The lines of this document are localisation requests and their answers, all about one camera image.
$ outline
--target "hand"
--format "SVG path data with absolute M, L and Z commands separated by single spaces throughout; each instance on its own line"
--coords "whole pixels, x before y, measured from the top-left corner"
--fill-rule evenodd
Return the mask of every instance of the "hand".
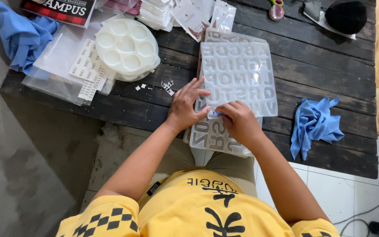
M 207 113 L 211 108 L 210 106 L 206 106 L 198 113 L 192 107 L 199 95 L 209 96 L 211 94 L 211 92 L 199 89 L 203 83 L 204 76 L 198 81 L 194 78 L 175 93 L 165 124 L 170 126 L 176 134 L 207 117 Z
M 219 105 L 215 111 L 225 114 L 220 116 L 223 120 L 223 126 L 248 149 L 255 145 L 255 140 L 259 135 L 264 134 L 254 113 L 248 105 L 239 100 Z

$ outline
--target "person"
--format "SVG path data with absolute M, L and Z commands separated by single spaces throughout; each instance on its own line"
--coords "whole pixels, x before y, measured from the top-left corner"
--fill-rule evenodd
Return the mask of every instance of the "person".
M 174 95 L 166 121 L 96 193 L 86 210 L 60 223 L 57 237 L 339 236 L 308 187 L 241 101 L 220 105 L 224 127 L 255 156 L 277 212 L 256 197 L 254 158 L 215 153 L 194 167 L 175 137 L 207 116 L 193 103 L 204 78 Z

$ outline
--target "tiled floor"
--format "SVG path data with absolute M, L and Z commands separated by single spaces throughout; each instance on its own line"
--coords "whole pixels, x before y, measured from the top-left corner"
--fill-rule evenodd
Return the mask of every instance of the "tiled floor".
M 108 136 L 98 138 L 100 146 L 89 181 L 88 191 L 83 200 L 82 210 L 117 167 L 149 135 L 149 132 L 129 127 L 120 127 L 118 130 L 114 130 L 108 134 Z M 377 146 L 379 156 L 379 138 Z M 211 151 L 200 149 L 192 149 L 192 153 L 194 154 L 197 166 L 207 164 L 213 154 Z M 300 164 L 291 163 L 291 165 L 307 184 L 324 212 L 334 223 L 367 211 L 379 204 L 379 178 L 372 180 Z M 254 171 L 256 172 L 258 198 L 274 207 L 257 162 L 255 162 Z M 356 218 L 364 219 L 368 223 L 370 221 L 379 221 L 379 208 Z M 345 223 L 336 225 L 336 228 L 341 231 Z M 345 229 L 343 236 L 364 237 L 366 234 L 366 226 L 362 222 L 356 221 Z

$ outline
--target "electrical cable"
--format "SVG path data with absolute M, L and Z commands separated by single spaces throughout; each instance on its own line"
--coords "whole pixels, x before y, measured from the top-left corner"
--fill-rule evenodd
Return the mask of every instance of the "electrical cable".
M 378 207 L 379 207 L 379 204 L 378 204 L 376 207 L 374 207 L 374 208 L 372 208 L 372 209 L 370 209 L 370 210 L 368 210 L 368 211 L 365 211 L 365 212 L 362 212 L 362 213 L 358 213 L 358 214 L 356 214 L 356 215 L 353 215 L 353 216 L 347 218 L 346 220 L 342 220 L 342 221 L 339 221 L 339 222 L 333 223 L 333 225 L 343 223 L 343 222 L 348 221 L 349 219 L 354 218 L 354 217 L 356 217 L 356 216 L 358 216 L 358 215 L 363 215 L 363 214 L 366 214 L 366 213 L 370 213 L 371 211 L 377 209 Z M 367 229 L 368 229 L 368 234 L 366 235 L 366 237 L 368 237 L 369 234 L 370 234 L 369 226 L 368 226 L 368 223 L 366 223 L 366 221 L 364 221 L 364 220 L 362 220 L 362 219 L 354 219 L 354 220 L 349 221 L 349 222 L 345 225 L 345 227 L 343 227 L 343 229 L 341 230 L 341 232 L 340 232 L 340 236 L 343 234 L 343 232 L 345 231 L 346 227 L 347 227 L 350 223 L 352 223 L 352 222 L 354 222 L 354 221 L 363 221 L 363 222 L 366 224 L 366 227 L 367 227 Z

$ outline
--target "dark wooden table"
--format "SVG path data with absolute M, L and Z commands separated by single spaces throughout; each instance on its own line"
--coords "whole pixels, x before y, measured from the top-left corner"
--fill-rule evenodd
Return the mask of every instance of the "dark wooden table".
M 329 7 L 334 0 L 321 0 Z M 278 100 L 278 117 L 266 117 L 263 130 L 290 162 L 359 175 L 378 177 L 375 101 L 375 0 L 366 0 L 368 22 L 350 40 L 324 30 L 301 14 L 300 1 L 285 1 L 285 19 L 270 20 L 266 0 L 239 0 L 233 32 L 267 40 L 272 53 Z M 71 113 L 129 127 L 154 131 L 165 121 L 172 97 L 161 81 L 173 80 L 178 90 L 196 76 L 200 44 L 180 27 L 171 32 L 153 30 L 161 64 L 154 73 L 135 83 L 117 81 L 110 95 L 96 94 L 91 106 L 76 106 L 21 84 L 24 74 L 8 73 L 0 92 Z M 141 83 L 154 87 L 139 90 Z M 320 101 L 324 96 L 341 100 L 331 109 L 340 115 L 345 137 L 333 145 L 314 141 L 306 161 L 292 159 L 290 138 L 293 118 L 302 98 Z

